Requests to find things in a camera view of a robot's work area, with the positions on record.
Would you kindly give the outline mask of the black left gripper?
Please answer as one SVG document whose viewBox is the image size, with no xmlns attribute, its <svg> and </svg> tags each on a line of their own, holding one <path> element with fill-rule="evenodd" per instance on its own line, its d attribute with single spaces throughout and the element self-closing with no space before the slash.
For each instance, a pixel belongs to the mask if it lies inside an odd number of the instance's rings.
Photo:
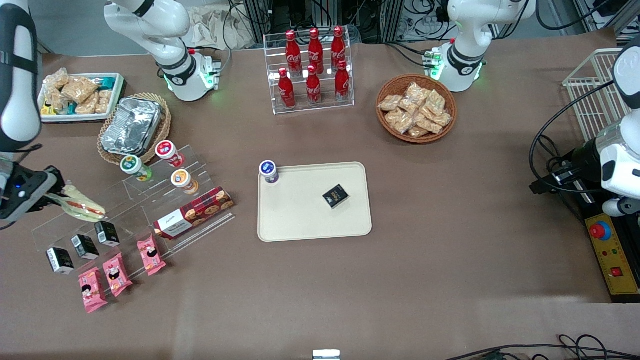
<svg viewBox="0 0 640 360">
<path fill-rule="evenodd" d="M 564 160 L 551 160 L 549 162 L 550 178 L 535 180 L 529 185 L 529 189 L 535 195 L 557 194 L 565 191 L 562 185 L 577 182 L 579 179 L 601 182 L 600 159 L 596 139 L 590 139 L 582 146 L 568 152 Z"/>
</svg>

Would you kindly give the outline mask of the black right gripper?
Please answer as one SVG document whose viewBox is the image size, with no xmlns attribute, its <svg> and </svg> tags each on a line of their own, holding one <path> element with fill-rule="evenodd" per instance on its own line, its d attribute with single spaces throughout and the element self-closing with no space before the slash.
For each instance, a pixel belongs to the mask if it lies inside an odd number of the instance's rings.
<svg viewBox="0 0 640 360">
<path fill-rule="evenodd" d="M 10 174 L 1 186 L 0 218 L 15 223 L 25 214 L 45 207 L 62 207 L 67 196 L 62 191 L 66 181 L 57 167 L 34 171 L 20 164 L 12 164 Z"/>
</svg>

